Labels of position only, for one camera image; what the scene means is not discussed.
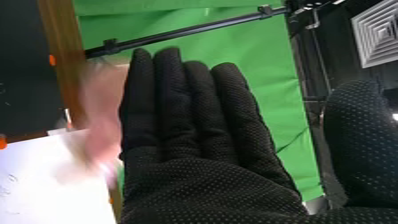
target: gloved hand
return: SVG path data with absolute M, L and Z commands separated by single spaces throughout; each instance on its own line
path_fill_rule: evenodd
M 205 223 L 261 211 L 306 214 L 233 64 L 210 72 L 201 62 L 181 63 L 178 49 L 155 60 L 135 50 L 119 117 L 123 223 Z

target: metal pole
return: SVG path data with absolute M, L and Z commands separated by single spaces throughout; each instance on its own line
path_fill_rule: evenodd
M 288 12 L 286 7 L 272 9 L 270 6 L 260 6 L 258 13 L 253 13 L 253 14 L 235 17 L 231 19 L 226 19 L 217 22 L 187 27 L 183 29 L 173 30 L 165 33 L 155 34 L 153 36 L 142 37 L 142 38 L 125 41 L 121 43 L 117 43 L 116 39 L 105 40 L 103 41 L 105 45 L 101 47 L 96 47 L 96 48 L 85 50 L 85 57 L 94 58 L 94 57 L 101 57 L 103 55 L 116 54 L 126 49 L 137 48 L 148 44 L 158 43 L 165 40 L 171 40 L 174 38 L 180 38 L 196 33 L 206 32 L 210 30 L 215 30 L 222 27 L 233 26 L 233 25 L 251 22 L 254 20 L 267 19 L 274 15 L 284 14 L 286 12 Z

